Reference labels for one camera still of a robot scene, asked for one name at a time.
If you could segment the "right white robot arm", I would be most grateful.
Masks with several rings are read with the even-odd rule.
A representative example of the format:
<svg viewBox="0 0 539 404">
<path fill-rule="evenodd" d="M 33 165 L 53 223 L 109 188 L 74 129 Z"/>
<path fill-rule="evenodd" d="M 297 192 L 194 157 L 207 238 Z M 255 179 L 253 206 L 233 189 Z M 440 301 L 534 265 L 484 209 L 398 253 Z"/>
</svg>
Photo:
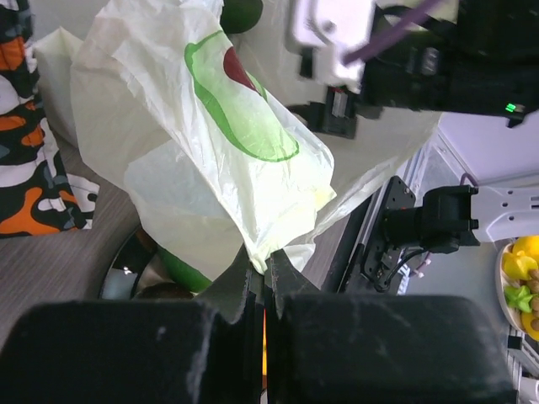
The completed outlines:
<svg viewBox="0 0 539 404">
<path fill-rule="evenodd" d="M 527 147 L 515 137 L 498 142 L 494 123 L 522 125 L 538 111 L 538 4 L 535 1 L 462 1 L 457 20 L 439 20 L 413 8 L 378 8 L 419 27 L 384 50 L 369 50 L 360 93 L 331 87 L 323 103 L 295 105 L 309 127 L 352 138 L 359 116 L 378 119 L 385 108 L 442 113 L 441 125 L 466 136 L 472 150 L 509 162 Z M 468 185 L 427 192 L 419 208 L 389 210 L 382 218 L 394 247 L 452 253 L 462 246 L 513 239 L 513 253 L 538 251 L 538 191 Z"/>
</svg>

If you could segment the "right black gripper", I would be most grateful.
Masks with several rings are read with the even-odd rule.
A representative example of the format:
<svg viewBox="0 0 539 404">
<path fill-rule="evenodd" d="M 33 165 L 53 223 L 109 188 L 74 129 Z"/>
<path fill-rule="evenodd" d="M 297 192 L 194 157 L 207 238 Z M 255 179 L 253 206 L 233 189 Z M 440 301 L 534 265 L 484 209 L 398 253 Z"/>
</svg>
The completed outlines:
<svg viewBox="0 0 539 404">
<path fill-rule="evenodd" d="M 286 108 L 306 122 L 312 132 L 355 139 L 360 117 L 378 120 L 383 107 L 365 103 L 362 96 L 345 88 L 326 87 L 324 102 L 288 105 Z"/>
</svg>

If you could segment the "green fake avocado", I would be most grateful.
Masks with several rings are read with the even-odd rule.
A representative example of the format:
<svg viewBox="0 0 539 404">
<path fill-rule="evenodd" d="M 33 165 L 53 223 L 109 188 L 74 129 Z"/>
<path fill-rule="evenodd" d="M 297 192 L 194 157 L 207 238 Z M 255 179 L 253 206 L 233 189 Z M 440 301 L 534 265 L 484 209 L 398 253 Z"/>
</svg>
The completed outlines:
<svg viewBox="0 0 539 404">
<path fill-rule="evenodd" d="M 175 257 L 163 247 L 159 247 L 157 253 L 168 277 L 176 284 L 179 284 L 194 293 L 200 293 L 211 285 L 212 281 L 200 271 Z"/>
<path fill-rule="evenodd" d="M 262 0 L 224 0 L 221 27 L 227 35 L 247 32 L 259 22 L 263 9 Z"/>
</svg>

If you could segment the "dark purple fake mangosteen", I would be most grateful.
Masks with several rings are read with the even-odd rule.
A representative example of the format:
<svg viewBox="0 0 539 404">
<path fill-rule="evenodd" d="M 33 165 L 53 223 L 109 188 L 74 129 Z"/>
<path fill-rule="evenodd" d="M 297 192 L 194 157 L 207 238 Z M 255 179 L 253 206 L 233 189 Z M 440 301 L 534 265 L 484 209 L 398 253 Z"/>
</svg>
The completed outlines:
<svg viewBox="0 0 539 404">
<path fill-rule="evenodd" d="M 192 292 L 175 283 L 159 283 L 147 286 L 133 297 L 134 300 L 191 300 L 193 298 Z"/>
</svg>

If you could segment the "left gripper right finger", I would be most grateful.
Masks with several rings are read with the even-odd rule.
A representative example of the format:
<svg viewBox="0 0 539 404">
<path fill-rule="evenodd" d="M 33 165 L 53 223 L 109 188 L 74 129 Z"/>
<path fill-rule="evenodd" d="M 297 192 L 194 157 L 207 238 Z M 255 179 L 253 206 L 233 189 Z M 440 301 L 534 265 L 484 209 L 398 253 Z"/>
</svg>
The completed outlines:
<svg viewBox="0 0 539 404">
<path fill-rule="evenodd" d="M 462 296 L 324 293 L 267 262 L 271 403 L 514 403 L 498 335 Z"/>
</svg>

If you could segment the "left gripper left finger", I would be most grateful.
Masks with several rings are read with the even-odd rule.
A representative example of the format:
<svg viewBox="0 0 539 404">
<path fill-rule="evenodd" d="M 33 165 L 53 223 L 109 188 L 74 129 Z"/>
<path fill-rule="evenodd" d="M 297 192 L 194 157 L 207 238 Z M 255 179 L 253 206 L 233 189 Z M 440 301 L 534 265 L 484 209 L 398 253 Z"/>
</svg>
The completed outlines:
<svg viewBox="0 0 539 404">
<path fill-rule="evenodd" d="M 256 403 L 264 278 L 240 251 L 191 300 L 42 304 L 1 351 L 4 403 Z"/>
</svg>

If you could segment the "beige plate with dark rim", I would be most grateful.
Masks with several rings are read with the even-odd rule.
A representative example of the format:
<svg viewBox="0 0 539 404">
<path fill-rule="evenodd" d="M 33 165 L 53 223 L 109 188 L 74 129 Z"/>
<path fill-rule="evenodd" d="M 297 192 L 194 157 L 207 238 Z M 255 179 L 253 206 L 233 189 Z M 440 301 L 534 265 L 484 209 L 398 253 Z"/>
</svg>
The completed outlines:
<svg viewBox="0 0 539 404">
<path fill-rule="evenodd" d="M 137 227 L 113 259 L 104 276 L 99 297 L 103 300 L 132 300 L 147 286 L 175 283 L 168 277 L 158 256 L 159 247 L 141 227 Z"/>
</svg>

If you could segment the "pale green plastic bag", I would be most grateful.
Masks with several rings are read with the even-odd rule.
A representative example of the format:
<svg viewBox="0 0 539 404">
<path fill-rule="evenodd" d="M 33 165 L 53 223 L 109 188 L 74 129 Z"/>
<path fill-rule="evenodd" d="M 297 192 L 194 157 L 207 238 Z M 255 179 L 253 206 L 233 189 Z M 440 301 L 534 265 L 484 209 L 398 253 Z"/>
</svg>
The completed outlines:
<svg viewBox="0 0 539 404">
<path fill-rule="evenodd" d="M 228 38 L 219 1 L 34 1 L 45 109 L 83 162 L 126 191 L 144 230 L 216 278 L 241 247 L 303 269 L 315 238 L 374 193 L 440 115 L 385 109 L 353 140 L 287 110 L 323 89 L 285 47 L 287 1 Z"/>
</svg>

